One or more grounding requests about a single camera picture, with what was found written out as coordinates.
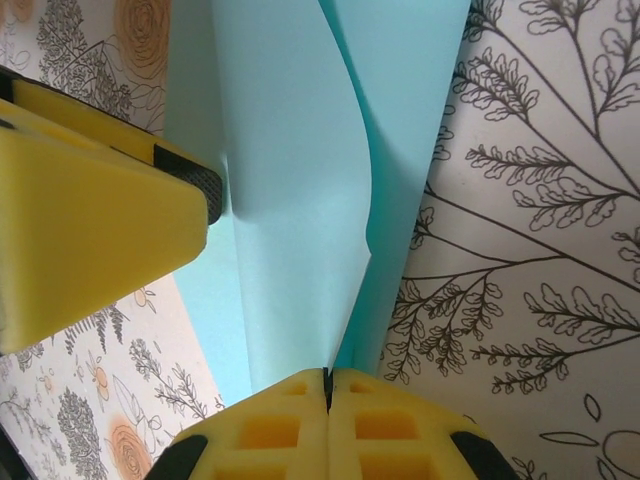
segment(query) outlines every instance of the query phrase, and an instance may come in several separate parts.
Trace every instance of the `floral patterned paper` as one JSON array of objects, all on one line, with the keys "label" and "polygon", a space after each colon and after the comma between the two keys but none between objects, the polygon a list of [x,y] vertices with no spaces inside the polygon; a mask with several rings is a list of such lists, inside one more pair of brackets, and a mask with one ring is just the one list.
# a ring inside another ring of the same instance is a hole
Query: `floral patterned paper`
[{"label": "floral patterned paper", "polygon": [[640,2],[473,0],[380,375],[521,479],[640,478]]},{"label": "floral patterned paper", "polygon": [[[0,63],[162,132],[168,0],[0,7]],[[40,480],[141,480],[222,408],[172,276],[0,358],[0,423]]]}]

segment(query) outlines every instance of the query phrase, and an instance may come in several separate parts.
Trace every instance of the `black edge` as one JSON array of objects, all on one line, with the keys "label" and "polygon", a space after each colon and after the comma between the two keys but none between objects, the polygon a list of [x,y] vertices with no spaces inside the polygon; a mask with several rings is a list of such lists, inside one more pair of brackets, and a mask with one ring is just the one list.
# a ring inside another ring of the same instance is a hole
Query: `black edge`
[{"label": "black edge", "polygon": [[207,447],[207,437],[192,435],[167,448],[144,480],[189,480]]},{"label": "black edge", "polygon": [[471,432],[456,432],[451,440],[478,480],[518,480],[518,475],[496,446]]},{"label": "black edge", "polygon": [[324,382],[324,397],[327,400],[327,413],[331,409],[331,402],[333,401],[333,370],[329,373],[327,367],[322,369],[322,376]]},{"label": "black edge", "polygon": [[9,480],[31,478],[31,472],[2,428],[0,428],[0,467],[4,469]]},{"label": "black edge", "polygon": [[198,187],[207,199],[209,225],[218,221],[222,215],[224,197],[222,179],[216,172],[157,144],[153,147],[153,166]]}]

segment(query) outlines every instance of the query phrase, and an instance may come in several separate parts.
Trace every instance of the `paper fold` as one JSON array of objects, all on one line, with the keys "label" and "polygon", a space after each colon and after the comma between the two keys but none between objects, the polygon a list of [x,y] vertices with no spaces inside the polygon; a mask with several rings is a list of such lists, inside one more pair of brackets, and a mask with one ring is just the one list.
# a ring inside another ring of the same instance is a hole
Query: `paper fold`
[{"label": "paper fold", "polygon": [[214,2],[255,390],[337,353],[369,260],[369,149],[316,0]]}]

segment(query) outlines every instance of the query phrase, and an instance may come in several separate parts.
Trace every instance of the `black rubber pad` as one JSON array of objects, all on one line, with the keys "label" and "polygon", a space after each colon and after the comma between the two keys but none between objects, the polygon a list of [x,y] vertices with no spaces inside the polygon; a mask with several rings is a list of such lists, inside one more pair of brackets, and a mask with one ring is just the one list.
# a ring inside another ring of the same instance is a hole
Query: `black rubber pad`
[{"label": "black rubber pad", "polygon": [[224,201],[222,179],[216,172],[159,145],[153,148],[153,166],[198,187],[207,198],[209,225],[218,221],[222,215]]},{"label": "black rubber pad", "polygon": [[144,480],[189,480],[207,447],[207,437],[192,435],[167,448]]},{"label": "black rubber pad", "polygon": [[456,432],[451,440],[478,480],[519,480],[509,462],[489,440],[471,432]]}]

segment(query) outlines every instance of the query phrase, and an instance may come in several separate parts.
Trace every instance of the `orange rose drawing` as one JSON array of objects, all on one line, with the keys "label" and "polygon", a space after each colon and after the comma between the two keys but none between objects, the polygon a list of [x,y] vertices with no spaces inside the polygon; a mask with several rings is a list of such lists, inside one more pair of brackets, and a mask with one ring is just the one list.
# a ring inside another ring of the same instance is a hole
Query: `orange rose drawing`
[{"label": "orange rose drawing", "polygon": [[151,455],[129,422],[115,423],[107,444],[122,480],[143,480],[151,470]]},{"label": "orange rose drawing", "polygon": [[19,22],[26,22],[33,14],[33,0],[9,0],[9,7]]},{"label": "orange rose drawing", "polygon": [[164,74],[169,57],[171,0],[115,3],[115,32],[126,67],[146,80]]}]

